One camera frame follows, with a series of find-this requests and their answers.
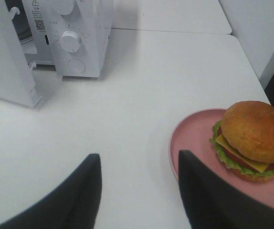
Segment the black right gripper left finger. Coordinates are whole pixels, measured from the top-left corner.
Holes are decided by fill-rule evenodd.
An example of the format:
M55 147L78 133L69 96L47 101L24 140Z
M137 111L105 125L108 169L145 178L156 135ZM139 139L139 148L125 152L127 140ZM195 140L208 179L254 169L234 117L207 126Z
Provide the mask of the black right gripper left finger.
M58 187L0 229L92 229L102 195L99 154L89 154Z

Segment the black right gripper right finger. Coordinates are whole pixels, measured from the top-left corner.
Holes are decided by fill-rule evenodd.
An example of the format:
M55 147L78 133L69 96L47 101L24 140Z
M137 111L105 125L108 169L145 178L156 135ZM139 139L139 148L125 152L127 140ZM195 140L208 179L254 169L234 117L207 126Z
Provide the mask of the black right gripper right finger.
M179 151L179 190L193 229L274 229L274 209L221 179L191 151Z

